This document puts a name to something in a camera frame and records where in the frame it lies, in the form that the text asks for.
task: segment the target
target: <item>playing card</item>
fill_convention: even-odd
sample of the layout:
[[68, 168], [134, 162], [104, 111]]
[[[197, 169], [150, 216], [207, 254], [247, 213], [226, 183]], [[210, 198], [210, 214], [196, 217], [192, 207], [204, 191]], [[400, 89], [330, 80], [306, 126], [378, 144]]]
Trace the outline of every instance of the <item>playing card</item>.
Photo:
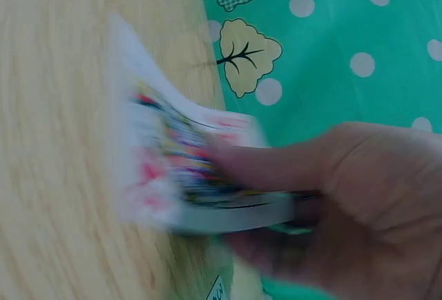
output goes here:
[[222, 233], [289, 221], [287, 194], [255, 193], [212, 163], [205, 133], [265, 147], [255, 119], [204, 108], [167, 81], [132, 28], [110, 25], [109, 134], [117, 206], [130, 221], [178, 231]]

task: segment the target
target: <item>finger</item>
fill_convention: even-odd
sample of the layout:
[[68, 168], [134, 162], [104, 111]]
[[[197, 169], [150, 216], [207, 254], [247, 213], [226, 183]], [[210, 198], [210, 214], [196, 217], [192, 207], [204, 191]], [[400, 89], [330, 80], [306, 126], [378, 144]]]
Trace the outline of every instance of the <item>finger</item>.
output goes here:
[[284, 148], [232, 146], [209, 138], [209, 153], [226, 176], [262, 191], [312, 191], [321, 184], [322, 156], [316, 141]]
[[227, 234], [224, 239], [241, 259], [271, 276], [296, 266], [309, 245], [311, 234], [292, 236], [262, 228]]
[[323, 217], [325, 200], [322, 197], [296, 198], [294, 219], [285, 223], [290, 228], [314, 227]]

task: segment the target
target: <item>blurred cards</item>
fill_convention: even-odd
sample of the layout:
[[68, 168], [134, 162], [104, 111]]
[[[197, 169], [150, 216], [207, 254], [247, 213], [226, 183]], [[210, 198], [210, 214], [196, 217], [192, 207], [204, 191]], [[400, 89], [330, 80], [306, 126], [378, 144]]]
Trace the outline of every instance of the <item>blurred cards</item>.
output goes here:
[[210, 161], [204, 133], [265, 147], [254, 118], [204, 108], [167, 81], [133, 29], [110, 18], [108, 158], [127, 220], [175, 231], [225, 233], [291, 220], [286, 194], [254, 194]]

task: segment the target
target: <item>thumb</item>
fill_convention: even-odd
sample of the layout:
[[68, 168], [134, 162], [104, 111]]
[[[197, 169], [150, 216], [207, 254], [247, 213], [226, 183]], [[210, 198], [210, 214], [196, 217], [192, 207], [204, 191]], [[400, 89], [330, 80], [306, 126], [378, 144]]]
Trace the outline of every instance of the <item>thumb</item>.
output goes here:
[[209, 154], [232, 181], [260, 191], [320, 189], [323, 173], [320, 145], [315, 140], [283, 148], [249, 148], [208, 139]]

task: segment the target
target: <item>green tablecloth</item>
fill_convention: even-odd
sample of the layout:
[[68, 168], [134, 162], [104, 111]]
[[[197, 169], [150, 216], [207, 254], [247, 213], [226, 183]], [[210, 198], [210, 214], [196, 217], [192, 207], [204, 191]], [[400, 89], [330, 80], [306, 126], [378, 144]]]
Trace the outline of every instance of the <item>green tablecloth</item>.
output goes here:
[[442, 132], [442, 0], [204, 2], [227, 108], [270, 144], [351, 120]]

